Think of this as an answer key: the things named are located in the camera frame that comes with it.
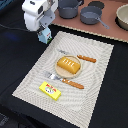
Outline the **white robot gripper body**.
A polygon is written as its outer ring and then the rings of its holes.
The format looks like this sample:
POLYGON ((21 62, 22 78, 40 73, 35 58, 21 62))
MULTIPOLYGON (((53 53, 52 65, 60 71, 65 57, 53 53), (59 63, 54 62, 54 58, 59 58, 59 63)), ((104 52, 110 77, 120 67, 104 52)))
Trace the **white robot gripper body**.
POLYGON ((46 28, 54 19, 58 0, 25 0, 22 4, 24 20, 28 30, 46 28))

